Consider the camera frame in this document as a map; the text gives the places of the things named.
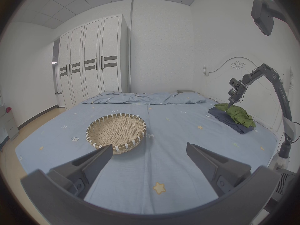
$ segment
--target bed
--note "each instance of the bed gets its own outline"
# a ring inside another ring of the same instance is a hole
[[[84,200],[133,214],[194,208],[217,195],[186,154],[187,142],[247,163],[252,172],[268,165],[279,142],[259,123],[239,134],[207,112],[216,103],[198,93],[102,93],[41,126],[17,146],[16,155],[27,173],[47,173],[95,150],[85,139],[92,121],[112,113],[139,115],[146,136],[133,150],[113,155]]]

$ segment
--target yellow star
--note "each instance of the yellow star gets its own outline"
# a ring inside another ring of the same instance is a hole
[[[162,183],[160,184],[159,182],[156,182],[156,185],[153,187],[153,189],[156,191],[156,193],[158,195],[160,195],[161,193],[164,193],[165,190],[165,185]]]

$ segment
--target bamboo basket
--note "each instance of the bamboo basket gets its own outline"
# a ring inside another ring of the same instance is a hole
[[[135,148],[146,134],[146,123],[137,115],[110,114],[93,121],[86,130],[85,139],[101,148],[112,144],[113,154]]]

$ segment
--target white headboard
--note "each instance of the white headboard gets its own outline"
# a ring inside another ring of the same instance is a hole
[[[230,54],[215,67],[208,68],[204,66],[204,95],[217,102],[228,103],[228,92],[232,88],[229,84],[230,79],[233,77],[237,80],[242,79],[243,75],[251,73],[252,70],[261,64],[263,62],[255,56],[240,52]],[[279,72],[279,75],[283,80],[283,73]],[[255,121],[270,129],[276,135],[278,135],[277,132],[282,132],[281,129],[279,131],[282,122],[282,111],[279,100],[272,84],[266,78],[262,77],[249,86],[245,92],[243,102],[236,103],[236,105],[243,107],[247,113],[252,115]]]

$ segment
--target pile of clothes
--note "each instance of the pile of clothes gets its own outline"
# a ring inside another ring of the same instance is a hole
[[[253,130],[256,126],[252,116],[249,115],[245,109],[232,105],[228,108],[228,103],[215,104],[208,113],[215,116],[219,121],[227,124],[240,134],[245,134]]]

